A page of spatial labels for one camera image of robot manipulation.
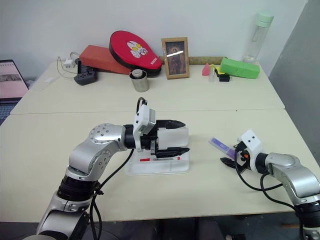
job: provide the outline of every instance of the green bottle cap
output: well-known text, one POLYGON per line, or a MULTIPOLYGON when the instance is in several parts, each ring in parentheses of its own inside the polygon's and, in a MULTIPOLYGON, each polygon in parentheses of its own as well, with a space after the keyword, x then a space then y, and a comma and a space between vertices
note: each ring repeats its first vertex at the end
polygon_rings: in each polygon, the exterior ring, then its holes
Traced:
POLYGON ((256 24, 259 27, 267 28, 271 25, 274 16, 268 11, 260 11, 258 13, 258 18, 256 20, 256 24))

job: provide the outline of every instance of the green sponge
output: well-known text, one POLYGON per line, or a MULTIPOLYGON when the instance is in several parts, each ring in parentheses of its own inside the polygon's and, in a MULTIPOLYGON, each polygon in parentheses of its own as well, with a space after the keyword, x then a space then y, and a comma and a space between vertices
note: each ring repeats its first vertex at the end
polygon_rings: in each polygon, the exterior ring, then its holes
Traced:
POLYGON ((221 61, 220 71, 236 77, 256 79, 260 73, 260 67, 224 57, 221 61))

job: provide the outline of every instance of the desk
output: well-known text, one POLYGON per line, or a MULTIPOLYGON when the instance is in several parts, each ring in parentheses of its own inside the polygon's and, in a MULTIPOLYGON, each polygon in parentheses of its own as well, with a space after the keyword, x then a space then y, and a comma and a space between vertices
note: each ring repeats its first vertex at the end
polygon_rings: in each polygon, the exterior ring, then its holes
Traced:
MULTIPOLYGON (((155 102, 149 101, 150 107, 155 102)), ((69 154, 97 124, 131 124, 135 112, 10 115, 0 126, 0 221, 38 222, 64 176, 69 154)), ((258 214, 290 211, 245 186, 224 156, 208 143, 216 137, 232 146, 252 129, 266 153, 296 155, 320 177, 320 168, 283 109, 225 111, 158 111, 157 119, 174 119, 189 127, 190 170, 183 174, 128 176, 118 172, 104 186, 97 203, 104 221, 258 214)), ((116 153, 101 180, 129 151, 116 153)), ((260 175, 246 170, 255 186, 260 175)), ((265 185, 276 184, 272 178, 265 185)), ((283 188, 269 193, 289 201, 283 188)))
POLYGON ((137 92, 127 75, 100 72, 98 81, 85 86, 58 77, 54 62, 22 98, 11 114, 126 112, 136 108, 139 97, 157 111, 208 111, 284 109, 285 106, 260 69, 257 79, 232 77, 230 82, 209 82, 202 76, 202 65, 190 65, 190 78, 167 80, 165 68, 160 76, 149 78, 150 88, 137 92))

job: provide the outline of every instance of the silver robotic arm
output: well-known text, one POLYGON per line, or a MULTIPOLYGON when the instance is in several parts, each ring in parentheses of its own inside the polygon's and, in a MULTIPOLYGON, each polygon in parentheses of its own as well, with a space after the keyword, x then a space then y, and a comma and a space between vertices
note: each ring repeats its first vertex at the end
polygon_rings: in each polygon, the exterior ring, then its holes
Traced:
POLYGON ((263 153, 262 143, 252 130, 245 132, 235 146, 249 168, 269 174, 283 184, 295 214, 303 224, 303 238, 320 239, 320 183, 316 176, 293 155, 263 153))
POLYGON ((158 128, 180 128, 184 123, 175 120, 157 120, 154 110, 142 103, 133 125, 103 123, 94 127, 87 139, 69 156, 65 176, 46 209, 36 234, 28 240, 79 240, 90 215, 86 212, 99 189, 99 178, 111 157, 127 149, 150 150, 157 157, 182 155, 187 147, 158 149, 158 128))

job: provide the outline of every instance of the charger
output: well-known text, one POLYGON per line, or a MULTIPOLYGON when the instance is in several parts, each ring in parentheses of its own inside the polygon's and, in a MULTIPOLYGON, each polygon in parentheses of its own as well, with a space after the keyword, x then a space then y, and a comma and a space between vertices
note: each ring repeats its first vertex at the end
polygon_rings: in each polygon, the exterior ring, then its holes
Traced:
POLYGON ((63 65, 66 69, 74 68, 75 67, 75 61, 73 59, 67 59, 64 61, 63 65))

